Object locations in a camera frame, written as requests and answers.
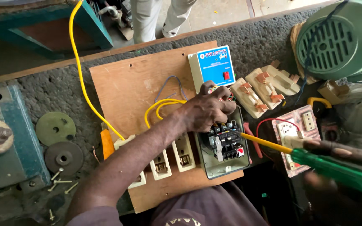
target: cardboard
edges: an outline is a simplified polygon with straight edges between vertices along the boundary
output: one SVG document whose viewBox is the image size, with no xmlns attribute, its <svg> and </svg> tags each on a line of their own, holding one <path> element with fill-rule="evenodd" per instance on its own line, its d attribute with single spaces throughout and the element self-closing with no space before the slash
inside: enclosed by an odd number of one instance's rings
<svg viewBox="0 0 362 226">
<path fill-rule="evenodd" d="M 330 102 L 331 105 L 341 103 L 349 94 L 348 85 L 339 86 L 335 81 L 327 80 L 318 88 L 318 92 Z"/>
</svg>

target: teal metal frame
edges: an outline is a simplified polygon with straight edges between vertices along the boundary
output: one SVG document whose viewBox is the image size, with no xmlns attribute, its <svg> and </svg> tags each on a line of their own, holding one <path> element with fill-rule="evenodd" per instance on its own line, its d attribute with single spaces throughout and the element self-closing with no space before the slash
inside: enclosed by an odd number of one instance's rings
<svg viewBox="0 0 362 226">
<path fill-rule="evenodd" d="M 98 12 L 99 8 L 97 4 L 93 4 L 96 9 L 95 11 Z M 68 4 L 60 4 L 23 10 L 17 13 L 1 14 L 0 39 L 33 50 L 49 59 L 62 59 L 64 58 L 63 54 L 54 53 L 51 49 L 24 34 L 18 28 L 41 22 L 69 18 L 73 7 L 74 6 Z M 79 8 L 75 15 L 74 22 L 78 24 L 85 33 L 90 35 L 96 45 L 101 49 L 113 47 L 113 42 L 101 21 L 101 17 L 93 11 L 87 1 L 83 1 L 81 8 Z"/>
</svg>

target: blue wire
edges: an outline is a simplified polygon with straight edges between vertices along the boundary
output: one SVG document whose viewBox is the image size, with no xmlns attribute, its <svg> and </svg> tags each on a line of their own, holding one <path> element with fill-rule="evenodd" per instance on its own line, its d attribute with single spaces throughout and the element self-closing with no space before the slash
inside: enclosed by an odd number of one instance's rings
<svg viewBox="0 0 362 226">
<path fill-rule="evenodd" d="M 304 92 L 304 87 L 305 87 L 306 82 L 307 82 L 308 66 L 311 65 L 310 54 L 311 54 L 311 50 L 312 50 L 312 43 L 315 41 L 315 35 L 318 34 L 319 30 L 327 23 L 327 21 L 330 18 L 332 18 L 333 14 L 336 13 L 337 10 L 343 8 L 343 6 L 348 2 L 349 2 L 349 0 L 344 0 L 342 3 L 337 5 L 336 8 L 334 8 L 334 10 L 332 12 L 330 12 L 329 15 L 324 19 L 324 21 L 319 23 L 319 25 L 315 29 L 314 33 L 312 33 L 311 38 L 309 39 L 309 42 L 308 42 L 307 58 L 305 59 L 305 62 L 304 62 L 304 79 L 303 79 L 304 83 L 302 84 L 301 89 L 298 92 L 298 98 L 297 98 L 294 105 L 297 105 L 299 99 L 301 98 L 302 93 Z"/>
<path fill-rule="evenodd" d="M 170 75 L 170 76 L 164 81 L 163 86 L 161 87 L 160 91 L 158 92 L 156 98 L 154 99 L 154 102 L 155 102 L 155 103 L 157 102 L 157 98 L 158 98 L 158 96 L 161 94 L 161 91 L 163 91 L 164 86 L 166 86 L 167 81 L 168 81 L 171 77 L 174 77 L 174 78 L 176 78 L 176 79 L 178 80 L 178 84 L 180 85 L 181 92 L 182 92 L 182 94 L 184 95 L 185 99 L 188 101 L 187 96 L 185 95 L 184 91 L 182 90 L 182 85 L 181 85 L 180 79 L 179 79 L 177 76 Z M 172 95 L 175 95 L 175 94 L 176 94 L 176 93 L 173 93 L 173 94 L 171 94 L 170 96 L 166 97 L 165 99 L 167 99 L 167 98 L 169 98 L 169 97 L 171 97 Z"/>
</svg>

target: tester screwdriver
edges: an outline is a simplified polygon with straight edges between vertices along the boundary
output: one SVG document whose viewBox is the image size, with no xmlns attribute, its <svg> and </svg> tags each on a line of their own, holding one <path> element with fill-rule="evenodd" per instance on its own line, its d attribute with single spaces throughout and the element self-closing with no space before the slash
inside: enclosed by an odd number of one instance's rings
<svg viewBox="0 0 362 226">
<path fill-rule="evenodd" d="M 279 144 L 269 142 L 251 136 L 245 133 L 228 129 L 229 132 L 240 135 L 241 137 L 250 141 L 257 142 L 266 147 L 275 149 L 285 154 L 291 155 L 294 162 L 301 165 L 307 165 L 314 169 L 316 172 L 326 177 L 332 178 L 345 186 L 354 188 L 362 192 L 362 166 L 351 162 L 343 161 L 331 156 L 316 155 L 303 148 L 288 148 Z"/>
</svg>

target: green motor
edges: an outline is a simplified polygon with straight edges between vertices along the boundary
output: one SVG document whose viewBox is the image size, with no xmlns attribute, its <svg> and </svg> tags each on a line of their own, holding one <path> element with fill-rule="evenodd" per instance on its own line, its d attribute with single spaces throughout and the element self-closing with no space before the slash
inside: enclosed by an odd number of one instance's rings
<svg viewBox="0 0 362 226">
<path fill-rule="evenodd" d="M 340 3 L 324 7 L 308 18 L 297 38 L 296 55 L 305 68 L 309 54 L 307 71 L 315 78 L 347 77 L 349 82 L 355 82 L 362 80 L 362 0 L 346 2 L 320 26 Z"/>
</svg>

